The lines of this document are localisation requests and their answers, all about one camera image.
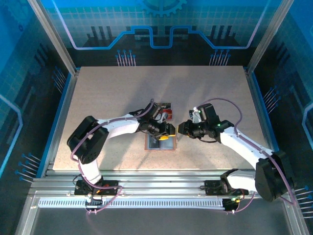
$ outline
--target glass panel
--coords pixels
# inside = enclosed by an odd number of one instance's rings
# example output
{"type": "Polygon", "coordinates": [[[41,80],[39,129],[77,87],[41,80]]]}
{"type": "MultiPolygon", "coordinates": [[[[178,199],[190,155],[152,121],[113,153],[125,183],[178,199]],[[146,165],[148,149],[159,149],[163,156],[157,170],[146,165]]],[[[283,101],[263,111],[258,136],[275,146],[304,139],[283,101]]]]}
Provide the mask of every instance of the glass panel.
{"type": "Polygon", "coordinates": [[[0,0],[0,32],[0,231],[13,234],[68,71],[26,0],[0,0]]]}
{"type": "MultiPolygon", "coordinates": [[[[297,187],[308,185],[310,191],[313,190],[312,10],[312,1],[294,1],[255,70],[279,148],[289,155],[297,187]]],[[[306,222],[312,234],[313,220],[306,222]]]]}
{"type": "Polygon", "coordinates": [[[76,66],[246,66],[280,0],[42,3],[76,66]]]}

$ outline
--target gear graphic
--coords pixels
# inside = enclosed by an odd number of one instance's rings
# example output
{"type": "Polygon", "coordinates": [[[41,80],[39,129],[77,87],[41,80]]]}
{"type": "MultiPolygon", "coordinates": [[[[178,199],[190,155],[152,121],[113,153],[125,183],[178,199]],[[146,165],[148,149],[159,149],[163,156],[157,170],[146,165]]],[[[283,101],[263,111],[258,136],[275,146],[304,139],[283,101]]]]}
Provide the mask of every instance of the gear graphic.
{"type": "Polygon", "coordinates": [[[182,9],[182,5],[187,3],[186,0],[137,0],[137,2],[147,14],[160,17],[176,14],[178,9],[182,9]]]}
{"type": "Polygon", "coordinates": [[[29,5],[27,0],[2,0],[0,5],[5,5],[12,17],[19,23],[23,22],[28,18],[29,5]]]}

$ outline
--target beige tabletop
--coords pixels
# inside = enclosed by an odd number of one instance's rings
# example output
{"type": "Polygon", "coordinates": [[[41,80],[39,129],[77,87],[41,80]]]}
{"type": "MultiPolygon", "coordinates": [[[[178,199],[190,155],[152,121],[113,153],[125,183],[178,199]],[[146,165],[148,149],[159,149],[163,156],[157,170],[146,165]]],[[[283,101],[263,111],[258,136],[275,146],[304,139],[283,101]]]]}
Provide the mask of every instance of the beige tabletop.
{"type": "MultiPolygon", "coordinates": [[[[171,102],[173,124],[189,118],[188,110],[209,98],[234,101],[243,112],[239,129],[266,146],[241,66],[82,67],[69,108],[54,170],[77,169],[70,160],[67,139],[86,116],[116,118],[145,108],[150,99],[171,102]]],[[[221,120],[235,123],[239,113],[223,101],[212,101],[221,120]]],[[[228,169],[252,168],[232,149],[203,143],[178,134],[175,151],[145,151],[143,133],[125,134],[106,141],[98,157],[106,169],[228,169]]]]}

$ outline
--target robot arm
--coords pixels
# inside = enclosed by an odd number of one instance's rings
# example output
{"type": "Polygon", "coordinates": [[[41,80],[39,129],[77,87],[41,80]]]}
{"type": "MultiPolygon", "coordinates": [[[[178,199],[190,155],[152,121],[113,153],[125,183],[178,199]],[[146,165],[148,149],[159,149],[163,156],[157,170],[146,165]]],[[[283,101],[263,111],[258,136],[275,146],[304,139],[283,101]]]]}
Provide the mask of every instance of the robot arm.
{"type": "Polygon", "coordinates": [[[212,104],[204,104],[189,111],[190,120],[178,127],[180,134],[192,139],[201,139],[205,135],[222,143],[247,160],[255,172],[232,169],[221,176],[221,185],[225,194],[236,188],[258,192],[267,201],[273,201],[287,192],[287,188],[278,170],[268,158],[272,157],[282,169],[291,188],[295,186],[294,175],[288,157],[282,151],[274,152],[254,142],[234,125],[220,121],[212,104]]]}
{"type": "Polygon", "coordinates": [[[159,140],[164,140],[168,136],[175,135],[174,126],[164,121],[166,119],[166,113],[162,113],[161,107],[155,103],[152,104],[151,108],[150,106],[148,105],[145,109],[113,119],[97,120],[92,116],[88,116],[76,128],[67,141],[71,151],[75,149],[93,128],[106,123],[95,130],[92,136],[87,138],[75,152],[81,171],[90,183],[97,184],[102,180],[96,159],[108,139],[139,131],[146,131],[159,140]]]}

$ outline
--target white slotted strip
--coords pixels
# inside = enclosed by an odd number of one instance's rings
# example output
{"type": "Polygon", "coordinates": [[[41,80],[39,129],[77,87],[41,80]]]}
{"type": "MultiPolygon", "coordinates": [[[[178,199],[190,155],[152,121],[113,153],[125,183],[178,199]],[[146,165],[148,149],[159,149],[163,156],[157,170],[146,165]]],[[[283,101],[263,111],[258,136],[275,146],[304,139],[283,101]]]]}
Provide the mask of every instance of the white slotted strip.
{"type": "MultiPolygon", "coordinates": [[[[103,205],[110,201],[103,199],[103,205]]],[[[84,208],[85,198],[41,198],[39,207],[42,208],[84,208]]],[[[175,199],[175,198],[118,198],[109,208],[203,208],[223,209],[221,198],[197,198],[197,199],[175,199]]]]}

